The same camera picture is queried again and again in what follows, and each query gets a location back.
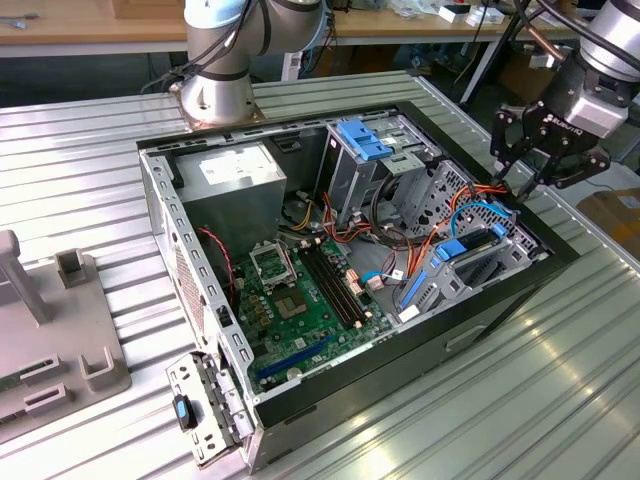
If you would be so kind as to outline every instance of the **chip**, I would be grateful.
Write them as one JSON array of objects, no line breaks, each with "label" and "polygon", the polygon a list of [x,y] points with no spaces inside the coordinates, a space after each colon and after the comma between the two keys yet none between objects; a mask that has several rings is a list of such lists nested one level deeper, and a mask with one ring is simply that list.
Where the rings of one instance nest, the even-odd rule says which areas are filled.
[{"label": "chip", "polygon": [[267,353],[269,353],[269,350],[267,350],[267,347],[264,343],[259,343],[257,345],[251,345],[251,351],[253,352],[253,356],[258,358],[261,357],[263,355],[266,355]]},{"label": "chip", "polygon": [[307,311],[307,304],[304,301],[304,296],[296,287],[276,290],[273,294],[273,302],[278,309],[278,313],[280,313],[280,316],[284,320]]}]

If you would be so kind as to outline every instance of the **red wire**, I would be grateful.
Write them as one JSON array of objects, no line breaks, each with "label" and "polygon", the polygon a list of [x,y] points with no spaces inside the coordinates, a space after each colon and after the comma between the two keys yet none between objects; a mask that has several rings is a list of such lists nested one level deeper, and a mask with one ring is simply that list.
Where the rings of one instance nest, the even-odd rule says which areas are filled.
[{"label": "red wire", "polygon": [[225,260],[227,261],[227,270],[229,270],[229,281],[230,281],[229,295],[231,296],[231,299],[229,300],[229,305],[233,306],[233,266],[231,265],[231,258],[229,257],[229,252],[227,251],[224,244],[220,241],[220,239],[215,234],[211,233],[209,230],[202,227],[198,228],[198,230],[202,233],[206,233],[207,235],[209,235],[209,237],[214,239],[215,242],[218,244],[218,247],[220,247],[220,250],[222,250],[222,254],[224,255]]},{"label": "red wire", "polygon": [[[476,193],[507,193],[506,189],[501,186],[490,187],[490,186],[484,186],[484,185],[475,185],[475,187],[476,187]],[[457,203],[460,197],[467,196],[467,195],[471,196],[471,192],[469,192],[469,186],[465,185],[451,199],[451,204],[449,208],[452,213],[456,211]],[[429,248],[429,245],[431,244],[433,238],[435,237],[436,232],[443,225],[445,225],[450,219],[451,219],[451,215],[449,215],[447,218],[442,220],[440,223],[436,224],[436,226],[431,231],[427,239],[422,242],[422,245],[420,245],[418,249],[419,253],[416,256],[415,261],[412,262],[412,265],[409,268],[409,276],[414,274],[415,270],[418,268],[418,265],[420,265],[420,263],[424,259],[424,256],[427,253],[427,249]]]}]

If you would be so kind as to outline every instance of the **metal table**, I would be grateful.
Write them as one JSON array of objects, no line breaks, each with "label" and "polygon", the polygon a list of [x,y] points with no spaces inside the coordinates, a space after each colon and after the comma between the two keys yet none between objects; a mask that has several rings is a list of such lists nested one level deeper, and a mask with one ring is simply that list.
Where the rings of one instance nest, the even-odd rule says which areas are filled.
[{"label": "metal table", "polygon": [[[255,90],[268,117],[411,100],[493,161],[477,124],[402,72]],[[134,140],[184,131],[174,100],[5,109],[0,126],[0,224],[21,238],[26,265],[69,247],[97,257],[133,378],[129,390],[0,445],[3,477],[232,474],[236,455],[195,468],[164,376],[191,333],[151,236]],[[555,193],[529,206],[583,257],[486,341],[255,478],[637,478],[638,274]]]}]

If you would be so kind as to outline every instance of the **ram slot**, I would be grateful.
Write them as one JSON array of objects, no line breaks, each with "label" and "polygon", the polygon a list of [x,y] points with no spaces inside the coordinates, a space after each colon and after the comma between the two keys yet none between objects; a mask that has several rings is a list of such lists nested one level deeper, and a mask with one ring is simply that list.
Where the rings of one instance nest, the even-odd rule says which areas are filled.
[{"label": "ram slot", "polygon": [[345,329],[353,328],[356,321],[365,321],[366,317],[360,306],[319,249],[300,252],[300,260]]}]

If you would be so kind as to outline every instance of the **pci slot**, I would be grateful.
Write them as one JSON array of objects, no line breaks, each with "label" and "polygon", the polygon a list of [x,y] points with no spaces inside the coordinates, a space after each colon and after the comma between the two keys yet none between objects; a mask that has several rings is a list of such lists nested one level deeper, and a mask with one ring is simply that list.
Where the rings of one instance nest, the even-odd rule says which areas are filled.
[{"label": "pci slot", "polygon": [[310,248],[300,251],[299,256],[318,289],[338,315],[342,326],[350,329],[356,321],[364,323],[366,317],[360,306],[351,296],[342,279],[333,271],[322,251],[318,248]]},{"label": "pci slot", "polygon": [[300,363],[308,358],[317,355],[322,351],[324,346],[330,340],[331,337],[325,337],[320,340],[318,343],[311,345],[310,347],[305,348],[304,350],[300,350],[298,353],[294,353],[290,357],[285,358],[284,360],[280,360],[279,362],[274,363],[273,365],[269,365],[261,370],[256,372],[256,378],[261,380],[263,378],[267,378],[271,375],[275,375],[280,373],[283,370],[286,370],[289,367],[294,366],[297,363]]}]

